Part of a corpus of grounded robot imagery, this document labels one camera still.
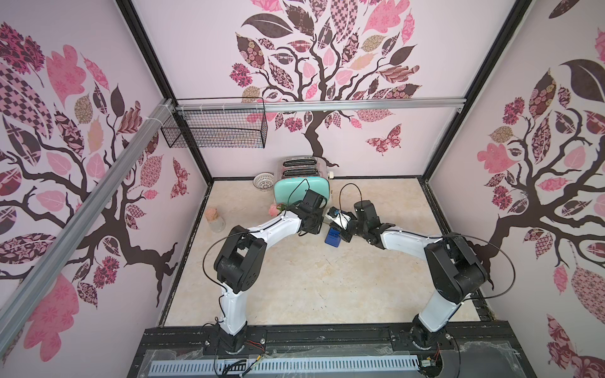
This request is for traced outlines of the light pink artificial rose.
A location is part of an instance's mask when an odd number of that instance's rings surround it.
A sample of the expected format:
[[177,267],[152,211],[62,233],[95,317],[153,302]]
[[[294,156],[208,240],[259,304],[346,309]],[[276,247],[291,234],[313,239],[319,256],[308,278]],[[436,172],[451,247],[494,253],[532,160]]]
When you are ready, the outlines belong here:
[[284,210],[284,207],[281,204],[272,204],[269,207],[269,216],[271,217],[277,217],[279,216]]

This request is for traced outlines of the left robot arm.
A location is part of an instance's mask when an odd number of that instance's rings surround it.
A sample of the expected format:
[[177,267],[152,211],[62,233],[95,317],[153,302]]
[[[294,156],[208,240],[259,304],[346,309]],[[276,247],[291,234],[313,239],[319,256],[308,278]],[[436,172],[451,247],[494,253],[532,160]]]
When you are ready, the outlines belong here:
[[311,189],[301,200],[286,206],[274,219],[252,228],[237,225],[228,236],[214,262],[221,316],[218,338],[230,354],[241,351],[247,332],[247,291],[258,280],[265,254],[289,236],[317,235],[328,199]]

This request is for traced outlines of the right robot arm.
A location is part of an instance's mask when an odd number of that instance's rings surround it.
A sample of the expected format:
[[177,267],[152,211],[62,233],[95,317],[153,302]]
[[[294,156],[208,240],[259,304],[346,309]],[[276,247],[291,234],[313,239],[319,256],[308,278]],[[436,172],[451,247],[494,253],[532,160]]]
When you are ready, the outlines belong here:
[[410,331],[416,348],[428,350],[463,302],[488,280],[488,273],[464,236],[422,236],[383,223],[369,200],[354,204],[347,232],[382,250],[403,252],[428,265],[434,292]]

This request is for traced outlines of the blue tape dispenser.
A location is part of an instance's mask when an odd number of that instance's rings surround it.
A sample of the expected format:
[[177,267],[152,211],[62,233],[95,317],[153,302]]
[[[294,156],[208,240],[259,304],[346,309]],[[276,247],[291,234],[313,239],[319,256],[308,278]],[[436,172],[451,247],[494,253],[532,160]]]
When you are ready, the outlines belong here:
[[336,228],[330,228],[326,238],[325,238],[325,244],[331,246],[331,247],[339,247],[341,242],[341,233],[338,229]]

